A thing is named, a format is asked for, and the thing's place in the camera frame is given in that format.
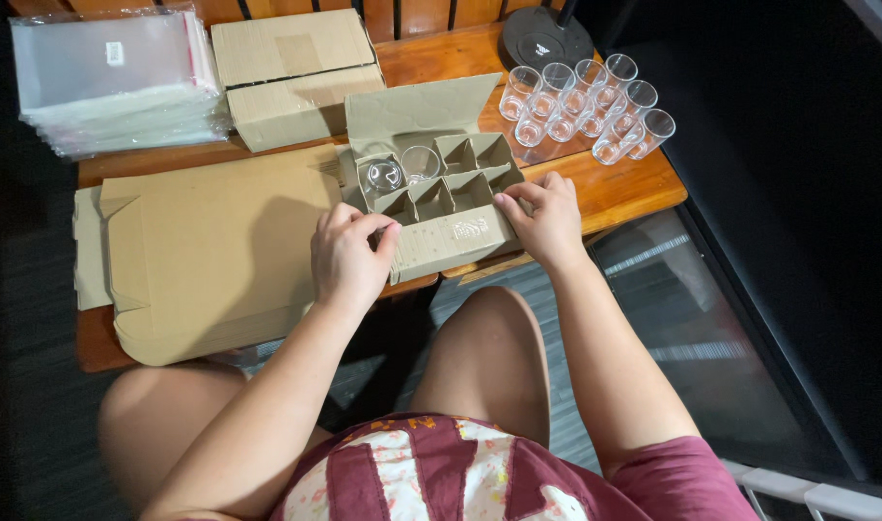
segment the clear plastic bag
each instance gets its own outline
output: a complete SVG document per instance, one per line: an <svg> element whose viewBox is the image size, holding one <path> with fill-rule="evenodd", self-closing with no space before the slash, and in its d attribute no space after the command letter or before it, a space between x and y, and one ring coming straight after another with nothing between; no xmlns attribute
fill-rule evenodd
<svg viewBox="0 0 882 521"><path fill-rule="evenodd" d="M10 18L19 118L62 157L227 138L232 121L192 4Z"/></svg>

